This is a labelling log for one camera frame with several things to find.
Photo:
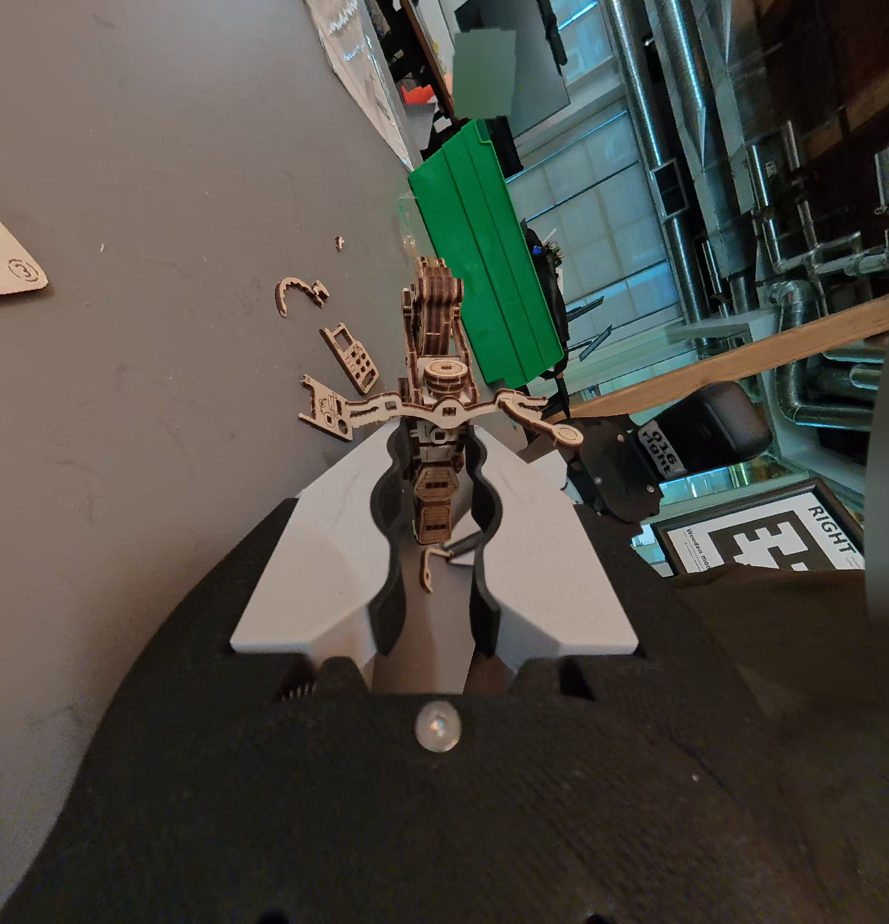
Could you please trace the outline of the green plastic bin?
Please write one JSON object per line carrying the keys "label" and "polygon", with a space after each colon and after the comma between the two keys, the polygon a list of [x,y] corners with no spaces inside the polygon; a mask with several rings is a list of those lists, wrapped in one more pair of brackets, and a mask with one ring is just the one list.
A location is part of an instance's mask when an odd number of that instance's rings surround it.
{"label": "green plastic bin", "polygon": [[463,281],[485,382],[528,385],[563,349],[486,123],[465,124],[407,181],[435,254]]}

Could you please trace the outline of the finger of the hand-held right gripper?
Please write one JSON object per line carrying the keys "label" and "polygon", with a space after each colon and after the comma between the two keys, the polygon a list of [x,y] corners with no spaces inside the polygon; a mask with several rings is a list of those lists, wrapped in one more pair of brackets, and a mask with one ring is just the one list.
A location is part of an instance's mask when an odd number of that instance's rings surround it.
{"label": "finger of the hand-held right gripper", "polygon": [[568,476],[566,458],[551,441],[533,441],[520,451],[520,459],[525,461],[543,479],[561,490],[573,503],[578,504],[578,491]]}

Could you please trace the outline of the dark monitor screen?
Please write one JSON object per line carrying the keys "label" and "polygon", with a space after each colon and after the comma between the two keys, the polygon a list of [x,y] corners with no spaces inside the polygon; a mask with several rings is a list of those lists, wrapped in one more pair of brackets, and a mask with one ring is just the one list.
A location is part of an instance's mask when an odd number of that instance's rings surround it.
{"label": "dark monitor screen", "polygon": [[549,1],[468,1],[455,9],[458,30],[513,30],[516,75],[507,115],[513,139],[565,109],[569,103],[563,67],[566,49]]}

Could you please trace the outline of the slotted wooden piece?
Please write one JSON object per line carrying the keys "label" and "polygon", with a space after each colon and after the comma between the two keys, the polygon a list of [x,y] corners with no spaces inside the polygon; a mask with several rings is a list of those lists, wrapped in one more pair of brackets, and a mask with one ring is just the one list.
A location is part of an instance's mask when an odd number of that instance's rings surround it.
{"label": "slotted wooden piece", "polygon": [[363,343],[351,334],[345,323],[332,329],[322,327],[320,335],[358,393],[368,396],[371,388],[378,384],[380,375]]}

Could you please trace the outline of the grey desk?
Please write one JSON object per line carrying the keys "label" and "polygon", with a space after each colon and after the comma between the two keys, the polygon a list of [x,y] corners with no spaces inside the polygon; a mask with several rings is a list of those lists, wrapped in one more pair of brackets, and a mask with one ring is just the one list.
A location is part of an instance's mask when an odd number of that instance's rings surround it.
{"label": "grey desk", "polygon": [[[403,367],[403,164],[304,2],[0,2],[0,909],[164,618],[346,450],[319,329]],[[345,239],[335,250],[335,236]],[[323,308],[277,283],[320,280]]]}

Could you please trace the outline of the paper instruction booklet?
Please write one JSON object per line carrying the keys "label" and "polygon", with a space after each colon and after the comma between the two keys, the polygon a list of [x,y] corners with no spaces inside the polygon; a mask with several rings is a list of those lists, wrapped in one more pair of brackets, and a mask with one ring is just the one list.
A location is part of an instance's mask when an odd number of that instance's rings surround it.
{"label": "paper instruction booklet", "polygon": [[419,153],[407,130],[402,103],[394,99],[386,64],[363,1],[305,1],[323,52],[339,82],[387,147],[411,172]]}

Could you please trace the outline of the framed marker sign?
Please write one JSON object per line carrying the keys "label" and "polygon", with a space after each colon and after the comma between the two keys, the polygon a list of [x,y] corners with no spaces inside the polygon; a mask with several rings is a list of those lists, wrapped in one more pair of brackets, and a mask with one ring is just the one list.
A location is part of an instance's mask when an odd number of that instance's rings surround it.
{"label": "framed marker sign", "polygon": [[677,575],[738,564],[788,572],[864,571],[864,532],[819,478],[655,522]]}

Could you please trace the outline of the hook-shaped wooden part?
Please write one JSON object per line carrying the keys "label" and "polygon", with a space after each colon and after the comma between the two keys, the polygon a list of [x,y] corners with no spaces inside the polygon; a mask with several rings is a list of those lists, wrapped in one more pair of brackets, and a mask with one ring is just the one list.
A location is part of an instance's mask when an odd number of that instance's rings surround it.
{"label": "hook-shaped wooden part", "polygon": [[424,546],[419,559],[419,584],[422,590],[427,594],[433,592],[431,568],[433,557],[439,557],[451,565],[472,566],[475,549],[482,538],[483,532],[477,529],[459,539],[451,539],[439,545]]}

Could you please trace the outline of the brown sweater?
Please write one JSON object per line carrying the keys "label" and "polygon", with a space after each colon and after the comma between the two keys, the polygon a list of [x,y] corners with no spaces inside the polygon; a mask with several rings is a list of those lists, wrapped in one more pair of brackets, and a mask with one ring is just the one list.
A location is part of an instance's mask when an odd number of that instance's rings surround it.
{"label": "brown sweater", "polygon": [[668,583],[722,643],[770,718],[880,713],[863,570],[728,564]]}

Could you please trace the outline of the clear plastic bag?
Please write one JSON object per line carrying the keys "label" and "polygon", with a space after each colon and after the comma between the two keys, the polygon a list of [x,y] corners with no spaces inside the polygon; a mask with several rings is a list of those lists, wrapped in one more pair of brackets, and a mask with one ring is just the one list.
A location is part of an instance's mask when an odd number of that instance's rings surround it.
{"label": "clear plastic bag", "polygon": [[412,191],[401,192],[397,195],[394,213],[403,252],[408,260],[416,260],[421,255],[419,232],[423,222]]}

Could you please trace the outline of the wooden motorcycle model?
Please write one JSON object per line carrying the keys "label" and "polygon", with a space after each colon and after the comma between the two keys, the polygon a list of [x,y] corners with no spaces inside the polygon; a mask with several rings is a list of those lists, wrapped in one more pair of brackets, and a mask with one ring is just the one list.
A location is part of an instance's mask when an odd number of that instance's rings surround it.
{"label": "wooden motorcycle model", "polygon": [[397,392],[347,402],[349,423],[354,430],[371,422],[406,420],[414,533],[422,546],[439,545],[452,535],[452,504],[471,422],[500,412],[568,449],[577,449],[583,437],[569,423],[543,421],[543,398],[502,388],[491,400],[481,399],[461,320],[463,281],[444,260],[418,258],[414,280],[402,294],[406,376]]}

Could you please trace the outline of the group of metal pipes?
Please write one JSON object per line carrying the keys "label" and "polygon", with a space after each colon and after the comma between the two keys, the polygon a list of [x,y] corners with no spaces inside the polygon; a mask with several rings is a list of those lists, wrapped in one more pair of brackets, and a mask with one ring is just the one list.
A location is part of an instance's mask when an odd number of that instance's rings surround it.
{"label": "group of metal pipes", "polygon": [[689,335],[889,285],[889,2],[605,2]]}

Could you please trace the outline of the wooden beam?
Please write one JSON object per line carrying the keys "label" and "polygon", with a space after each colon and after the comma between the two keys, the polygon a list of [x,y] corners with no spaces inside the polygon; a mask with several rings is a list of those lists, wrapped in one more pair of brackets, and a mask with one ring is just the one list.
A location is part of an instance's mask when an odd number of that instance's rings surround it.
{"label": "wooden beam", "polygon": [[889,294],[579,403],[572,406],[571,416],[585,419],[634,415],[680,401],[708,385],[737,382],[857,340],[887,333]]}

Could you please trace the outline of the curved toothed wooden piece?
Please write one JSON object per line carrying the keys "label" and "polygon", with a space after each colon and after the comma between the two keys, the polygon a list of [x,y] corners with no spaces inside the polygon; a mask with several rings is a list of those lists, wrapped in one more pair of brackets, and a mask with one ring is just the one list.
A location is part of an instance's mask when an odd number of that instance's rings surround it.
{"label": "curved toothed wooden piece", "polygon": [[328,289],[320,280],[307,283],[298,277],[287,276],[277,283],[275,289],[277,310],[283,318],[289,317],[287,300],[289,290],[294,290],[306,296],[317,308],[323,308],[330,297]]}

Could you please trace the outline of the small square wooden piece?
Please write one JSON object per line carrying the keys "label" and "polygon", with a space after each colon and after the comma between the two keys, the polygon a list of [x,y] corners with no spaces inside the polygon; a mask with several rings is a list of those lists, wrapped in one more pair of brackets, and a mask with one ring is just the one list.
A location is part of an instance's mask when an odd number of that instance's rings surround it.
{"label": "small square wooden piece", "polygon": [[301,412],[299,420],[337,440],[352,442],[346,399],[307,374],[300,377],[300,384],[310,395],[311,409],[309,413]]}

